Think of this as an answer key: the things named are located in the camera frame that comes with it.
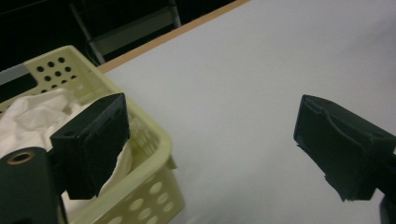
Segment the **white cloth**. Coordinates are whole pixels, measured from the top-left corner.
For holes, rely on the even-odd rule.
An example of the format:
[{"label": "white cloth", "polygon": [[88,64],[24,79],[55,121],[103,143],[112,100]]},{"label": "white cloth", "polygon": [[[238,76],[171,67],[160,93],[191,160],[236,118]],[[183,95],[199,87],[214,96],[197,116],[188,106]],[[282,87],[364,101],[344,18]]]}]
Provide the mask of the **white cloth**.
[{"label": "white cloth", "polygon": [[[50,136],[89,105],[81,106],[72,93],[65,89],[49,91],[16,100],[0,119],[0,158],[25,147],[52,149]],[[125,177],[131,168],[132,153],[125,145],[118,156],[113,175],[101,189],[101,193]],[[69,221],[92,200],[70,200],[67,192],[62,195]]]}]

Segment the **white table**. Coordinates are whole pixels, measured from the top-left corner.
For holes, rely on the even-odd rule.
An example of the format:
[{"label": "white table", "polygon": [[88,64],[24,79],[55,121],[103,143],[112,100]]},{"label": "white table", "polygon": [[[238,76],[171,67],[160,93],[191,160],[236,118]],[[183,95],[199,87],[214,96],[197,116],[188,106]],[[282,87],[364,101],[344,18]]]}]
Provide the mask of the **white table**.
[{"label": "white table", "polygon": [[373,224],[292,135],[303,94],[396,134],[396,2],[251,0],[106,73],[167,130],[172,224]]}]

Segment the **basket hole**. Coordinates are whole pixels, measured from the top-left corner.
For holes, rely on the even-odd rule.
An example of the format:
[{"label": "basket hole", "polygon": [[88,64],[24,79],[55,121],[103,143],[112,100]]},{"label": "basket hole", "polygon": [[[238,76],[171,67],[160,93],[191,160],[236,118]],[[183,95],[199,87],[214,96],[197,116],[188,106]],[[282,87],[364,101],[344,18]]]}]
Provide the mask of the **basket hole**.
[{"label": "basket hole", "polygon": [[160,197],[158,197],[157,199],[157,204],[163,204],[165,203],[169,198],[169,194],[168,193],[163,193],[162,195],[160,195]]},{"label": "basket hole", "polygon": [[158,182],[156,184],[154,184],[150,189],[149,189],[149,193],[150,194],[156,194],[158,192],[160,192],[160,190],[163,188],[163,182]]},{"label": "basket hole", "polygon": [[42,66],[38,66],[38,67],[37,67],[37,71],[38,71],[38,72],[44,72],[44,68],[43,68]]},{"label": "basket hole", "polygon": [[158,217],[151,217],[147,224],[156,224],[158,222]]},{"label": "basket hole", "polygon": [[144,200],[143,199],[137,199],[134,202],[131,203],[129,206],[130,211],[136,211],[143,205]]},{"label": "basket hole", "polygon": [[111,219],[111,221],[107,222],[107,224],[120,224],[122,222],[122,217],[115,217]]},{"label": "basket hole", "polygon": [[170,210],[172,210],[172,208],[175,206],[175,204],[173,202],[167,203],[166,206],[163,208],[163,211],[169,212]]},{"label": "basket hole", "polygon": [[139,218],[140,220],[143,220],[143,219],[149,217],[149,215],[151,215],[151,208],[146,208],[139,214],[139,216],[137,218]]}]

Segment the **wooden table edge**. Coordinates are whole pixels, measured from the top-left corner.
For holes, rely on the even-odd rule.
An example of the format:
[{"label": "wooden table edge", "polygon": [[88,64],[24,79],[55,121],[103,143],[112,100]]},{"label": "wooden table edge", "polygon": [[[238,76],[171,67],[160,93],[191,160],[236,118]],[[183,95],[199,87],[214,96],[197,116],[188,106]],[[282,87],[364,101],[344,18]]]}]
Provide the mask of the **wooden table edge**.
[{"label": "wooden table edge", "polygon": [[182,34],[188,32],[189,30],[194,29],[195,27],[198,27],[208,21],[211,21],[211,20],[215,19],[216,17],[219,17],[219,16],[223,15],[224,13],[227,13],[227,12],[233,10],[236,7],[242,6],[243,4],[245,4],[248,1],[249,0],[235,0],[235,1],[231,2],[230,4],[228,4],[224,7],[221,7],[215,11],[212,11],[195,21],[191,21],[191,22],[165,34],[165,35],[159,36],[158,38],[155,38],[136,49],[132,49],[131,51],[128,51],[125,54],[122,54],[121,56],[119,56],[107,63],[100,65],[99,70],[101,70],[103,73],[106,73],[106,72],[108,72],[108,71],[110,71],[124,63],[131,61],[133,58],[135,58],[135,57],[137,57],[151,49],[154,49],[154,48],[160,46],[161,44],[163,44],[171,39],[173,39],[179,35],[182,35]]}]

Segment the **plastic basket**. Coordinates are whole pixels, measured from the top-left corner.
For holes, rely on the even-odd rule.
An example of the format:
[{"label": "plastic basket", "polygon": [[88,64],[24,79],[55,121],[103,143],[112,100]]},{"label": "plastic basket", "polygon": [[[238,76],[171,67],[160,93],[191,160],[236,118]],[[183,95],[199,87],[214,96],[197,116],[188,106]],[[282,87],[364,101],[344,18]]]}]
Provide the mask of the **plastic basket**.
[{"label": "plastic basket", "polygon": [[[37,86],[0,104],[5,111],[23,95],[63,87],[82,105],[120,90],[74,47],[59,48],[23,63]],[[167,223],[184,201],[172,170],[176,168],[168,134],[127,97],[133,153],[131,172],[101,194],[70,223]]]}]

